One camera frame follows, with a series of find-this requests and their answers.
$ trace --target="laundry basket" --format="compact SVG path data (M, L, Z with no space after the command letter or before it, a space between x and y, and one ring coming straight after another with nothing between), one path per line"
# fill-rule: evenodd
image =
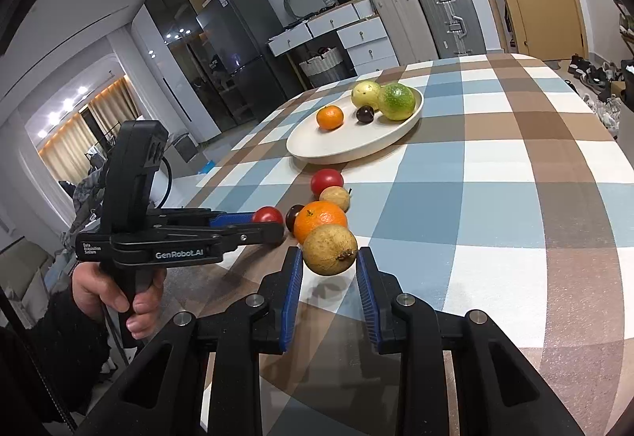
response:
M299 63L302 71L313 87L325 86L336 80L348 78L348 70L338 49L331 48L324 53Z

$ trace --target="drawer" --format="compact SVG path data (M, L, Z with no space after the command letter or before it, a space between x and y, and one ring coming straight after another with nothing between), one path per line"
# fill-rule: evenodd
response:
M296 27L275 36L273 40L269 42L269 48L271 49L271 52L273 52L273 55L277 57L278 55L288 52L291 48L295 48L312 38L313 36L308 30L306 24L300 23Z
M338 9L332 9L315 19L311 19L308 22L308 28L313 33L313 37L317 37L355 21L359 21L359 15L352 4L349 4Z
M351 27L345 27L344 29L337 30L337 34L339 35L339 39L341 39L341 44L344 48L351 48L353 46L362 45L363 43L388 36L388 33L381 22L381 18L378 16L368 19L367 21L355 23Z
M390 55L384 59L377 59L371 63L365 63L354 67L354 71L357 72L357 75L361 76L366 73L372 73L373 71L383 71L388 70L389 68L396 68L398 66L399 64L396 59L396 55Z
M370 0L361 0L353 3L354 9L359 15L359 19L365 19L370 16L374 16L376 13L372 8L372 2Z
M356 67L364 63L378 61L384 57L390 57L394 55L394 49L392 48L390 40L387 37L382 37L376 41L370 41L369 43L348 48L348 55L350 55L350 60Z

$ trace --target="curtain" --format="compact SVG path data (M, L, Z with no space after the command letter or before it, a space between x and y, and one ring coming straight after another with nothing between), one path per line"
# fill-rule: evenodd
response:
M59 128L39 154L56 180L77 185L90 169L84 153L95 143L95 136L77 113Z
M88 104L88 108L103 133L108 133L117 123L135 120L140 116L124 78L120 78L101 91Z

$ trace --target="gray suitcase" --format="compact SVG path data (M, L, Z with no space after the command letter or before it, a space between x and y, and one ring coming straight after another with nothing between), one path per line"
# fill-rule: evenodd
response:
M420 0L441 58L486 54L473 0Z
M372 0L401 66L438 58L418 0Z

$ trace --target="red tomato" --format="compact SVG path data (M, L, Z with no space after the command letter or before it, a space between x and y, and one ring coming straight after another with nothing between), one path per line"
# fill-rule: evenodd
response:
M311 179L311 191L316 197L319 197L321 192L330 186L344 187L344 178L337 170L324 168L313 175Z
M251 221L254 223L261 222L276 222L278 224L284 223L284 217L281 215L275 207L267 206L261 207L253 213Z

